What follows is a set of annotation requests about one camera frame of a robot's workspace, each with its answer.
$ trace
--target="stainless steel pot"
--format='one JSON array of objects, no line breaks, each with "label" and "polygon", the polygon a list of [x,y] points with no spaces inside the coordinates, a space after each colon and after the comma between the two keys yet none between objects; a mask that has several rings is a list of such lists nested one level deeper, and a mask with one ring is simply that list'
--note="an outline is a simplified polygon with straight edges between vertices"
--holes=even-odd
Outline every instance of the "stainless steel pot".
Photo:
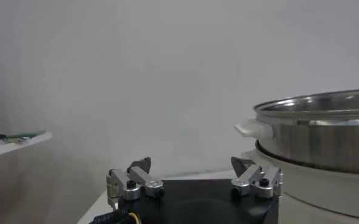
[{"label": "stainless steel pot", "polygon": [[236,125],[268,153],[320,169],[359,173],[359,89],[275,100]]}]

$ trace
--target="pot rim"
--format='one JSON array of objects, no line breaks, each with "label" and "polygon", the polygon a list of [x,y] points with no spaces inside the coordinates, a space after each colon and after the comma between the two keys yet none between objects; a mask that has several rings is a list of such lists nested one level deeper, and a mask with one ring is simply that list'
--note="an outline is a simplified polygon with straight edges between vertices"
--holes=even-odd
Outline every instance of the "pot rim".
[{"label": "pot rim", "polygon": [[351,99],[355,96],[359,96],[359,89],[352,89],[346,91],[333,91],[326,93],[309,94],[303,96],[289,97],[279,100],[272,100],[269,102],[260,103],[254,106],[254,111],[261,116],[269,117],[283,117],[283,118],[317,118],[317,119],[329,119],[345,117],[348,119],[359,118],[359,108],[342,109],[342,110],[273,110],[277,105],[286,105],[288,103],[305,102],[309,103],[311,100],[319,100],[333,97],[346,97]]}]

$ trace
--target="white table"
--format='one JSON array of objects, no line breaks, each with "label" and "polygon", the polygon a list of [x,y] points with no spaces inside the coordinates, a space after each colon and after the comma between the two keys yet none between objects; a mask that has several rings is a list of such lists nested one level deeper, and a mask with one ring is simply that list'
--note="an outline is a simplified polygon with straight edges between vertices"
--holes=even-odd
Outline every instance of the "white table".
[{"label": "white table", "polygon": [[3,140],[0,140],[0,154],[11,152],[11,151],[21,149],[21,148],[25,148],[27,146],[34,145],[34,144],[49,140],[51,138],[52,138],[52,133],[46,132],[46,133],[43,133],[42,135],[38,135],[32,139],[28,139],[28,140],[26,140],[26,142],[23,142],[23,143],[7,143],[7,142],[4,142]]},{"label": "white table", "polygon": [[[165,180],[196,180],[196,179],[232,179],[235,177],[233,170],[213,172],[213,173],[202,173],[197,175],[188,175],[181,177],[165,178]],[[89,208],[89,210],[83,215],[78,221],[78,224],[90,223],[97,215],[102,215],[112,211],[112,207],[107,204],[107,193],[106,191],[99,196],[95,203]]]}]

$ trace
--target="white shelf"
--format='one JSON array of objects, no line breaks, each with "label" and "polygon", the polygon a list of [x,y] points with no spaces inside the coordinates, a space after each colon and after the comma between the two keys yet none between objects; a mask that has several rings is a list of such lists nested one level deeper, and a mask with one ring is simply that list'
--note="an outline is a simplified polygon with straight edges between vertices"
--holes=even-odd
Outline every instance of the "white shelf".
[{"label": "white shelf", "polygon": [[17,149],[21,149],[30,145],[34,145],[52,138],[52,133],[46,132],[42,135],[38,135],[32,139],[28,139],[24,143],[6,143],[0,140],[0,154],[11,152]]}]

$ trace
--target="white wall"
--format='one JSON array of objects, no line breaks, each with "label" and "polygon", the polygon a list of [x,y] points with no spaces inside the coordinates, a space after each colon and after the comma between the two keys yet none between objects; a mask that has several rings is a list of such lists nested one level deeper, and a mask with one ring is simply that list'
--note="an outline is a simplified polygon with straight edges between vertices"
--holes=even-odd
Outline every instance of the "white wall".
[{"label": "white wall", "polygon": [[0,0],[0,223],[74,223],[111,167],[229,167],[252,106],[359,88],[359,1]]}]

